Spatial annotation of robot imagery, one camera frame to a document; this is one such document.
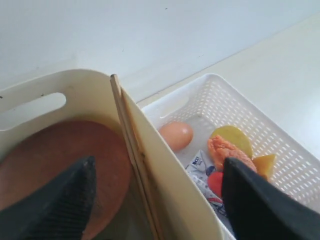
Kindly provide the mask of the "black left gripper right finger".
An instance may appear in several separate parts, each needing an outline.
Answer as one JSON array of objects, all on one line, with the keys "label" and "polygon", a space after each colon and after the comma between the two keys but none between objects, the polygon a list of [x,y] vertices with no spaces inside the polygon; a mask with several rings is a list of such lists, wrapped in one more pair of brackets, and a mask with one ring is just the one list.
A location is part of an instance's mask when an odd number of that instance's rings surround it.
[{"label": "black left gripper right finger", "polygon": [[224,161],[224,208],[238,240],[318,240],[320,215],[278,190],[240,160]]}]

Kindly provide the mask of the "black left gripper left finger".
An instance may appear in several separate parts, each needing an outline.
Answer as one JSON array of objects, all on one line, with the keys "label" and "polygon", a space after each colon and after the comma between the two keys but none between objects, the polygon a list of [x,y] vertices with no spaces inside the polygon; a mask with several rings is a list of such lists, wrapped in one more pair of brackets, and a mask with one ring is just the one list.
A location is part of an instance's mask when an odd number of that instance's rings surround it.
[{"label": "black left gripper left finger", "polygon": [[79,159],[49,183],[0,212],[2,240],[80,240],[97,194],[94,156]]}]

